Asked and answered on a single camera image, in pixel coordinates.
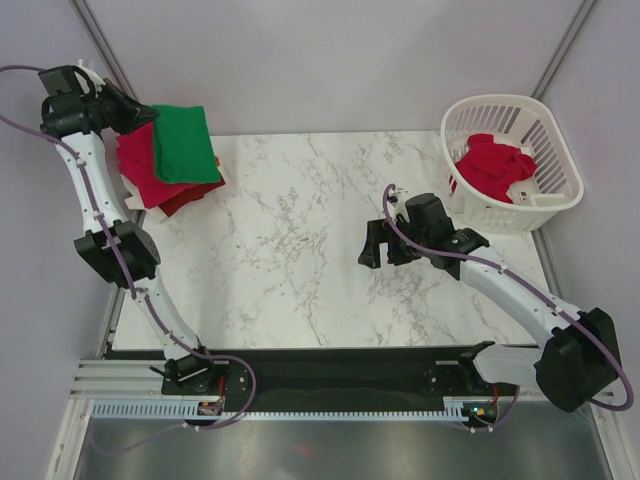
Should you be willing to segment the green t shirt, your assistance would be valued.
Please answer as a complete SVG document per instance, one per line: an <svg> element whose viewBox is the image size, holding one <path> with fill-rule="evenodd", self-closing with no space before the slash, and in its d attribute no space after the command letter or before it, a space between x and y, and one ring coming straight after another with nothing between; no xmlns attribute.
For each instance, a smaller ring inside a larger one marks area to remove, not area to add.
<svg viewBox="0 0 640 480"><path fill-rule="evenodd" d="M205 110L202 106L153 105L154 171L166 184L220 181Z"/></svg>

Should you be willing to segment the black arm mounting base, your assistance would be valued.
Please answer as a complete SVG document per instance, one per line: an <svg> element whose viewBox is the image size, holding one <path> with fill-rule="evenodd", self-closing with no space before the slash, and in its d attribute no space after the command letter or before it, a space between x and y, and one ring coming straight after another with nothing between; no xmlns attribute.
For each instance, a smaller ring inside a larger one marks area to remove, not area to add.
<svg viewBox="0 0 640 480"><path fill-rule="evenodd" d="M521 388L472 381L463 368L475 346L226 350L211 354L219 375L212 405L248 412L266 407L426 407L444 398L508 397ZM115 351L109 360L148 361L159 350Z"/></svg>

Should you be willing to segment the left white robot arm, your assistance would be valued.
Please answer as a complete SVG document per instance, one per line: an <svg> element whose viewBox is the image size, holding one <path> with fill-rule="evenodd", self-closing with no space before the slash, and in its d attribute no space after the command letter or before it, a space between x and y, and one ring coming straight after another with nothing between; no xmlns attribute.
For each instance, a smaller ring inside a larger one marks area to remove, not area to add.
<svg viewBox="0 0 640 480"><path fill-rule="evenodd" d="M47 96L41 106L43 134L65 161L82 209L83 235L74 247L106 282L130 292L159 339L165 395L212 395L219 369L186 324L160 277L160 255L151 238L127 219L106 166L101 133L128 134L158 113L108 80L76 65L38 73Z"/></svg>

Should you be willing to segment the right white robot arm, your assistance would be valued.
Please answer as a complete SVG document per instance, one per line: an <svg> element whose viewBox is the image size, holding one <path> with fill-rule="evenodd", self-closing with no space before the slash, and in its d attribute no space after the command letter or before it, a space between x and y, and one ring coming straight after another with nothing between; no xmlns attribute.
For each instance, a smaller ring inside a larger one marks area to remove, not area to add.
<svg viewBox="0 0 640 480"><path fill-rule="evenodd" d="M534 340L529 347L484 342L467 353L458 381L467 392L505 383L539 390L565 412L598 400L621 381L630 408L634 393L622 366L615 325L603 310L585 311L539 286L510 266L490 241L471 228L458 229L433 193L411 198L390 184L383 192L384 216L366 226L358 262L378 269L426 259L431 266L489 298Z"/></svg>

